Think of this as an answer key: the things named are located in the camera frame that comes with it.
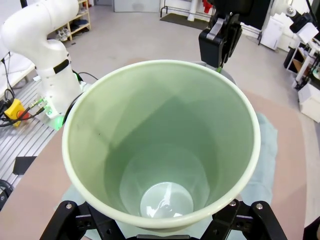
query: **white pipe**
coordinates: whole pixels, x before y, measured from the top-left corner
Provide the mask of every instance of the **white pipe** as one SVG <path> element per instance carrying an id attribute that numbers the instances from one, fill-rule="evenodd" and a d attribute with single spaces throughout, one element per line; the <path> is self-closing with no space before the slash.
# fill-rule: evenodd
<path id="1" fill-rule="evenodd" d="M 189 16 L 188 16 L 188 21 L 193 22 L 195 20 L 195 13 L 197 11 L 197 7 L 198 7 L 198 0 L 192 0 L 191 6 L 190 6 L 190 11 L 189 11 Z"/>

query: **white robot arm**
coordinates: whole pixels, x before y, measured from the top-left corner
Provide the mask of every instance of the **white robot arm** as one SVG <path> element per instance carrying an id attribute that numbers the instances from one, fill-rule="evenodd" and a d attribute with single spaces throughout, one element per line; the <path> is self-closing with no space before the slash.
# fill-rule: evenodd
<path id="1" fill-rule="evenodd" d="M 10 16 L 0 35 L 6 48 L 30 59 L 41 77 L 40 95 L 49 108 L 47 115 L 64 115 L 81 92 L 70 56 L 62 42 L 47 35 L 72 20 L 78 13 L 78 0 L 42 0 Z"/>

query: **brown table surface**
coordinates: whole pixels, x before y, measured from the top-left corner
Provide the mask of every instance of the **brown table surface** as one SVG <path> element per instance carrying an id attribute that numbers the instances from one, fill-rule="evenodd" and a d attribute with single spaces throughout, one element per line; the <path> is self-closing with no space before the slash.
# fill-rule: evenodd
<path id="1" fill-rule="evenodd" d="M 257 112 L 278 130 L 278 153 L 271 207 L 289 240 L 303 238 L 306 214 L 306 159 L 297 113 L 245 92 Z M 0 238 L 37 240 L 71 182 L 62 159 L 61 129 L 25 173 L 0 212 Z"/>

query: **green light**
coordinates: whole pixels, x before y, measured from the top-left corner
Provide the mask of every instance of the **green light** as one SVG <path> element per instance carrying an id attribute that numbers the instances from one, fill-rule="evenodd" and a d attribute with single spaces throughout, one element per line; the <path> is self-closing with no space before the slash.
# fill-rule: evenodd
<path id="1" fill-rule="evenodd" d="M 63 125 L 63 121 L 64 121 L 64 116 L 57 116 L 55 119 L 54 119 L 54 122 L 53 122 L 53 128 L 55 130 L 59 130 L 62 125 Z"/>

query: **red object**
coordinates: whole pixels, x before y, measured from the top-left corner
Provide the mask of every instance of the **red object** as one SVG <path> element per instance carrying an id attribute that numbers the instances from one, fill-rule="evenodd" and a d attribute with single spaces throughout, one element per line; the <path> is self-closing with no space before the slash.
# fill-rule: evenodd
<path id="1" fill-rule="evenodd" d="M 212 4 L 208 3 L 207 0 L 202 0 L 204 6 L 204 12 L 209 13 L 210 9 L 213 7 Z"/>
<path id="2" fill-rule="evenodd" d="M 24 111 L 18 111 L 16 114 L 17 118 L 20 118 L 20 116 L 24 113 Z M 23 115 L 22 119 L 27 119 L 30 117 L 30 114 L 27 112 L 25 115 Z"/>

